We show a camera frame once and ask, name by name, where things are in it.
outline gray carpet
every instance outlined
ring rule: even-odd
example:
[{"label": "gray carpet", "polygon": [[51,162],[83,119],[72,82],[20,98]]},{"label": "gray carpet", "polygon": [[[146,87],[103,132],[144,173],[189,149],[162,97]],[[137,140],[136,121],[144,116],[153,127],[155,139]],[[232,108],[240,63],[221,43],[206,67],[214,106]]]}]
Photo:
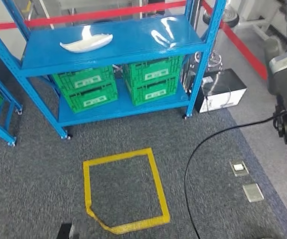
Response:
[{"label": "gray carpet", "polygon": [[[206,135],[234,124],[227,110],[182,120],[183,110],[174,109],[77,125],[69,129],[74,136],[72,141],[61,141],[13,79],[4,75],[5,83],[24,104],[24,114],[14,115],[10,126],[18,137],[16,147],[9,148],[0,139],[1,239],[52,239],[60,223],[69,221],[81,239],[196,238],[184,196],[185,165]],[[51,89],[37,81],[35,85],[56,109]],[[170,223],[116,236],[85,212],[83,161],[146,147],[153,148]],[[244,160],[250,176],[234,177],[230,160]],[[109,226],[160,215],[145,157],[90,170],[93,209]],[[273,187],[240,131],[207,142],[196,154],[189,172],[192,213],[202,239],[287,238],[287,211],[277,194],[270,193]],[[255,181],[263,185],[266,199],[250,204],[242,185]]]}]

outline floor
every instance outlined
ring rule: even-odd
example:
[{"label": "floor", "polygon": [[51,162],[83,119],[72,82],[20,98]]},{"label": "floor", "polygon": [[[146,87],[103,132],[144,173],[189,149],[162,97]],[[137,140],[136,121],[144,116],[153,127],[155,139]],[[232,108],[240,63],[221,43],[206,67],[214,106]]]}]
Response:
[{"label": "floor", "polygon": [[[259,59],[261,41],[237,31]],[[71,141],[59,137],[0,62],[0,78],[24,104],[10,131],[15,148],[0,140],[0,238],[56,238],[61,223],[72,222],[75,238],[196,238],[186,209],[184,174],[198,143],[236,123],[270,117],[274,97],[233,45],[219,33],[217,49],[248,91],[240,105],[182,120],[184,109],[77,125]],[[32,79],[56,111],[51,89]],[[88,215],[82,162],[151,147],[171,221],[116,236]],[[236,178],[230,162],[243,160],[249,176]],[[90,167],[93,210],[109,226],[160,215],[147,157]],[[264,201],[249,203],[242,186],[258,183]],[[189,200],[202,239],[287,238],[287,149],[271,123],[219,135],[200,148],[189,170]]]}]

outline caster wheel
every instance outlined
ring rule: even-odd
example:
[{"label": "caster wheel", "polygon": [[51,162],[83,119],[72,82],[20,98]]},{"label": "caster wheel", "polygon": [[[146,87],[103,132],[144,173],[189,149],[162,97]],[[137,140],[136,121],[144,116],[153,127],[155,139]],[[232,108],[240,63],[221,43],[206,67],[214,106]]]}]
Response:
[{"label": "caster wheel", "polygon": [[15,113],[18,114],[19,116],[21,116],[21,115],[23,115],[23,110],[16,109]]},{"label": "caster wheel", "polygon": [[66,140],[71,140],[72,138],[72,135],[71,134],[67,134],[67,137],[64,138]]},{"label": "caster wheel", "polygon": [[15,142],[8,142],[7,145],[10,147],[15,147]]},{"label": "caster wheel", "polygon": [[[211,16],[209,15],[207,12],[205,12],[202,16],[202,21],[205,23],[206,25],[210,24]],[[233,9],[230,5],[227,5],[224,8],[224,12],[222,16],[222,21],[230,26],[230,28],[233,28],[239,24],[240,22],[240,16],[237,14],[237,12],[234,9]]]}]

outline floor socket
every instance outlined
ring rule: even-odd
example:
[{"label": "floor socket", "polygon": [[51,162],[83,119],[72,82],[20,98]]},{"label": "floor socket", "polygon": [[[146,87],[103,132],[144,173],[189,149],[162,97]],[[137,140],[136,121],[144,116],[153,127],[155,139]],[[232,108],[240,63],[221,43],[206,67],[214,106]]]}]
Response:
[{"label": "floor socket", "polygon": [[246,176],[249,174],[248,169],[243,161],[230,162],[230,165],[236,177]]},{"label": "floor socket", "polygon": [[243,191],[250,203],[260,202],[264,199],[256,183],[243,185]]}]

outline shelf foot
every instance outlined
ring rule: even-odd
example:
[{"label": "shelf foot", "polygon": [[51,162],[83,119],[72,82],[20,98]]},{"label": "shelf foot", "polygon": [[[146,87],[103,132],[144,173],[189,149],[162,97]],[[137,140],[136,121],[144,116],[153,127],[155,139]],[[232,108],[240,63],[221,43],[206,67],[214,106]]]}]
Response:
[{"label": "shelf foot", "polygon": [[15,113],[16,113],[19,116],[21,116],[21,115],[23,115],[23,108],[21,108],[21,109],[16,109]]},{"label": "shelf foot", "polygon": [[184,120],[187,120],[189,117],[187,116],[187,115],[183,115],[182,118],[183,118]]},{"label": "shelf foot", "polygon": [[62,137],[62,139],[65,139],[65,140],[71,140],[72,138],[72,135],[72,134],[67,134],[66,137]]},{"label": "shelf foot", "polygon": [[16,142],[15,141],[13,141],[13,142],[8,142],[7,145],[10,146],[10,147],[15,147]]}]

